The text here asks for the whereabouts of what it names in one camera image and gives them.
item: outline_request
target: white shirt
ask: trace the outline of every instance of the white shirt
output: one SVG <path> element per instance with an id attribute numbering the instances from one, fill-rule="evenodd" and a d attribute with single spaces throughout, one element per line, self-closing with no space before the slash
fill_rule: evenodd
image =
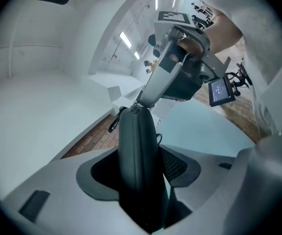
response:
<path id="1" fill-rule="evenodd" d="M 222 11 L 245 41 L 244 66 L 253 82 L 259 129 L 282 131 L 282 22 L 266 0 L 203 0 Z"/>

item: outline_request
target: small monitor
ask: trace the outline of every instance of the small monitor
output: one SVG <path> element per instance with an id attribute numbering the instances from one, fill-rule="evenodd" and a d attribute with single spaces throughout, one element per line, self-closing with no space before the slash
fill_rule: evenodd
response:
<path id="1" fill-rule="evenodd" d="M 210 106 L 217 106 L 235 101 L 235 95 L 228 76 L 209 83 Z"/>

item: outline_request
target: light blue table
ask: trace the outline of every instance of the light blue table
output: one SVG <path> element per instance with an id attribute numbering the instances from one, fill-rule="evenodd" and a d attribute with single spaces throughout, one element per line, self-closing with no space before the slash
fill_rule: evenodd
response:
<path id="1" fill-rule="evenodd" d="M 192 99 L 177 103 L 156 128 L 161 144 L 194 151 L 236 157 L 255 144 L 226 118 Z"/>

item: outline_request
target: ceiling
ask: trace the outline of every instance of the ceiling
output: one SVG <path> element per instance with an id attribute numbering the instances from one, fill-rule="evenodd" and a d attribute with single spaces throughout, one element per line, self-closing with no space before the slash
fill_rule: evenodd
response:
<path id="1" fill-rule="evenodd" d="M 158 0 L 158 10 L 174 11 L 178 1 L 176 0 L 174 8 L 172 5 L 173 0 Z M 137 0 L 109 39 L 100 60 L 99 70 L 131 74 L 137 61 L 134 53 L 137 51 L 142 59 L 142 54 L 148 47 L 147 38 L 154 33 L 153 22 L 156 17 L 155 0 Z M 119 37 L 122 31 L 132 44 L 130 49 Z"/>

